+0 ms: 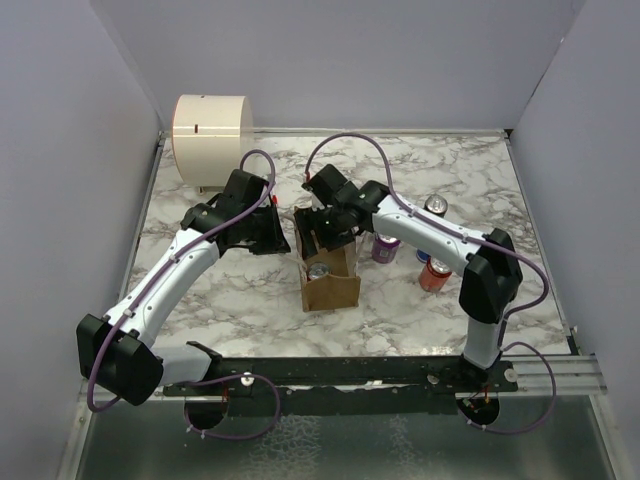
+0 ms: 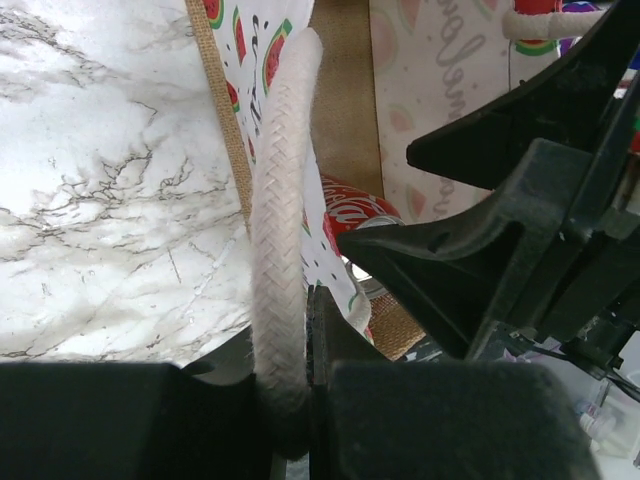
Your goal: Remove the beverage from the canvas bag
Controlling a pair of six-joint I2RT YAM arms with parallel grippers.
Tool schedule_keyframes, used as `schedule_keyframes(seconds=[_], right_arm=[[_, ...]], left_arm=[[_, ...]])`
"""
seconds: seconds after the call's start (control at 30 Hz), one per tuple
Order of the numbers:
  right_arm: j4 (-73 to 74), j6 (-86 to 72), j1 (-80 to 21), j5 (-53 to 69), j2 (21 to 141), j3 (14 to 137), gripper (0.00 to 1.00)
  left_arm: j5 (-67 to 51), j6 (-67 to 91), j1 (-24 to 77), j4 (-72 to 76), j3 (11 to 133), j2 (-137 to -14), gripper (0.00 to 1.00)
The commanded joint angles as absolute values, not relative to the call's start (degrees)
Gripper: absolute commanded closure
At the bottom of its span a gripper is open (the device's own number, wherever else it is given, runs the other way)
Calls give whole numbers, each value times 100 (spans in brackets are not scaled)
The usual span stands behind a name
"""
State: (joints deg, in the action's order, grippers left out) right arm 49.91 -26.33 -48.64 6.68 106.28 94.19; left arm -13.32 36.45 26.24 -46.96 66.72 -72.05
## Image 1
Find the silver top can front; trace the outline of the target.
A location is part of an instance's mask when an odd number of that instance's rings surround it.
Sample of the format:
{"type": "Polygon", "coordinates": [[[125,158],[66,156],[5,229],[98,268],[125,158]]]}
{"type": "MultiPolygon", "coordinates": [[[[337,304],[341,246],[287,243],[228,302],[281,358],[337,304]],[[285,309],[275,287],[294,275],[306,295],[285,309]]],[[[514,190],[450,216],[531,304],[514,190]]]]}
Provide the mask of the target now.
{"type": "Polygon", "coordinates": [[[307,280],[314,281],[323,278],[331,273],[331,268],[324,262],[315,262],[307,269],[307,280]]]}

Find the purple soda can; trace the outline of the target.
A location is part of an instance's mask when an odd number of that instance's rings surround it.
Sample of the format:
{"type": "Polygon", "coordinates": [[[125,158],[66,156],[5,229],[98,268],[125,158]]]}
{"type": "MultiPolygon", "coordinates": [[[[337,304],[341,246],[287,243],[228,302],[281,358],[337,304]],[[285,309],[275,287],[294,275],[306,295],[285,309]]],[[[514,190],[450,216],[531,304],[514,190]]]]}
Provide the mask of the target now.
{"type": "Polygon", "coordinates": [[[389,264],[395,258],[401,241],[395,237],[376,233],[371,250],[372,259],[380,264],[389,264]]]}

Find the blue and silver energy can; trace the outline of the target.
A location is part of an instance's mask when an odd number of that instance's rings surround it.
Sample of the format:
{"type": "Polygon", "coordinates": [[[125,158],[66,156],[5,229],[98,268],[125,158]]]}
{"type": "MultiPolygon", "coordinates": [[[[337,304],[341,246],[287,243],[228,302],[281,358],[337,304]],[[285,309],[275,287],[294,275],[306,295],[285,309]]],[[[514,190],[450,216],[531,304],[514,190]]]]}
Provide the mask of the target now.
{"type": "Polygon", "coordinates": [[[430,258],[430,255],[422,250],[416,251],[416,258],[423,264],[426,264],[430,258]]]}

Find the black and gold can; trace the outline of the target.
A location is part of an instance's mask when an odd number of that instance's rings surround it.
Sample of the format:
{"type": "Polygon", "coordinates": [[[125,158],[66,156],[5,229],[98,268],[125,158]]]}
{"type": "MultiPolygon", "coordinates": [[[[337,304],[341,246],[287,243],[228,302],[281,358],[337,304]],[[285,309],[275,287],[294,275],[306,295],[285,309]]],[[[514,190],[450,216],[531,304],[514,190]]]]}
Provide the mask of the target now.
{"type": "Polygon", "coordinates": [[[431,194],[424,202],[424,209],[433,215],[443,218],[448,211],[447,200],[438,194],[431,194]]]}

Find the red soda can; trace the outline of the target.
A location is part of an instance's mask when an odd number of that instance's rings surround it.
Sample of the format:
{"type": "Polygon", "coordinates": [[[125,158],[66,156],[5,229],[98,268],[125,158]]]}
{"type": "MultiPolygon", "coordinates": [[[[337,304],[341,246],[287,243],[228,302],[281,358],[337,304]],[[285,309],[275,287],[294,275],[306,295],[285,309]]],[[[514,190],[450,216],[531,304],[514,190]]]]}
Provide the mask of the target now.
{"type": "Polygon", "coordinates": [[[430,257],[419,275],[418,282],[423,290],[438,293],[451,275],[452,271],[445,263],[430,257]]]}

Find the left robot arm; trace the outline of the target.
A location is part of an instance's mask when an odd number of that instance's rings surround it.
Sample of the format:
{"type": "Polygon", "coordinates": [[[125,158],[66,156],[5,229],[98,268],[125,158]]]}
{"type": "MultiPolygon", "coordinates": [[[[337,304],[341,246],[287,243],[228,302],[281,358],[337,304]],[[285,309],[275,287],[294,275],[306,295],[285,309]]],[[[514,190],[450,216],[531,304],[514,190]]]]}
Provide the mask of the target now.
{"type": "Polygon", "coordinates": [[[160,386],[188,383],[206,395],[220,385],[212,350],[188,343],[154,345],[161,327],[192,284],[228,250],[287,253],[269,183],[232,171],[224,190],[187,210],[168,249],[143,280],[102,317],[76,329],[81,375],[137,406],[160,386]]]}

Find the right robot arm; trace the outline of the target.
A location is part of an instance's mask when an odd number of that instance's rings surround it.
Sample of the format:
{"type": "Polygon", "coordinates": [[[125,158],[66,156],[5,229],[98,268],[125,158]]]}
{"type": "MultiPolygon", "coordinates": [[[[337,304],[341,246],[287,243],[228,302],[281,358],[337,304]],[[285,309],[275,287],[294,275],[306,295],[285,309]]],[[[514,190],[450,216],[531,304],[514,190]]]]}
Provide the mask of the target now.
{"type": "Polygon", "coordinates": [[[374,180],[356,187],[333,165],[308,174],[302,188],[321,204],[295,213],[305,257],[339,249],[369,232],[424,251],[462,278],[459,304],[468,323],[459,378],[472,391],[491,384],[501,357],[505,309],[523,279],[509,234],[465,229],[374,180]]]}

